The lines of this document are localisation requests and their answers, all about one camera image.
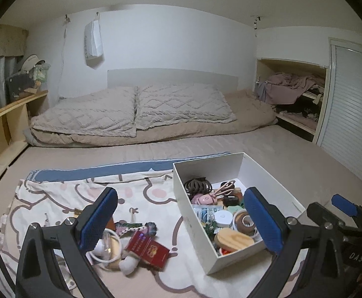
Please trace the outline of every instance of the cardboard box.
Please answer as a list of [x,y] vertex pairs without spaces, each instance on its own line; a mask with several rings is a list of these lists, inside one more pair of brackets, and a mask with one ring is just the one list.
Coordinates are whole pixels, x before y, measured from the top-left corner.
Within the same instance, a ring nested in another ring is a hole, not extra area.
[[218,256],[197,218],[184,183],[195,177],[206,177],[212,184],[237,179],[244,186],[257,187],[265,199],[276,205],[285,217],[298,218],[305,208],[272,175],[245,153],[176,162],[174,167],[174,194],[184,218],[185,226],[196,250],[199,262],[208,275],[239,262],[265,249],[263,241],[225,256]]

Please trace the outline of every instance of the white cable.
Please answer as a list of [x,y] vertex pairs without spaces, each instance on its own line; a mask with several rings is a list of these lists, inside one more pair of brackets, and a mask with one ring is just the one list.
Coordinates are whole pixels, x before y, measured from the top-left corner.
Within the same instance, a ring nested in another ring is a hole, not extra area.
[[111,235],[113,235],[113,237],[118,241],[119,243],[119,253],[112,259],[110,260],[103,260],[103,259],[100,259],[100,258],[97,258],[92,251],[89,252],[90,256],[96,260],[97,262],[100,262],[100,263],[111,263],[111,262],[114,262],[116,260],[118,260],[121,255],[122,255],[122,250],[123,250],[123,247],[122,247],[122,242],[120,241],[120,237],[116,234],[115,231],[109,229],[109,228],[106,228],[105,231],[107,231],[108,233],[110,233]]

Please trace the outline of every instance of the pile of clothes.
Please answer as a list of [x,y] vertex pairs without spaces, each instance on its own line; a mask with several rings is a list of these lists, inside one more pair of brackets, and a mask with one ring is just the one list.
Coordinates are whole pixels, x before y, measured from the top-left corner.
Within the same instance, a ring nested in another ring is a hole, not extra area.
[[258,82],[256,94],[268,104],[294,104],[307,90],[324,92],[324,79],[317,75],[298,76],[277,73],[264,82]]

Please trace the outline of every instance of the pillow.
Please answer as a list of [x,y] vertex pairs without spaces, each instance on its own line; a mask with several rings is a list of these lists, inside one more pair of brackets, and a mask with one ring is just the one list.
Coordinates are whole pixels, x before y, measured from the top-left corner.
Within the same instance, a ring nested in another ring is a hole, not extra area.
[[31,120],[35,130],[63,134],[135,137],[134,87],[117,87],[66,98]]
[[208,84],[147,85],[138,88],[136,128],[179,122],[236,120],[222,93]]

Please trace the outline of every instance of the beige comforter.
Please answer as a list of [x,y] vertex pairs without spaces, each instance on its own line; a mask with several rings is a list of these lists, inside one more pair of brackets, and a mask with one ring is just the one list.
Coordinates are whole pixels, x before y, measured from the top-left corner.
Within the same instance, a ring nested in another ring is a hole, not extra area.
[[31,128],[32,134],[41,142],[58,145],[83,143],[95,146],[118,146],[167,141],[209,135],[236,134],[255,130],[272,124],[275,113],[269,104],[256,100],[249,91],[239,90],[225,95],[237,120],[230,123],[183,122],[148,130],[137,130],[136,137],[102,137],[79,134],[43,132]]

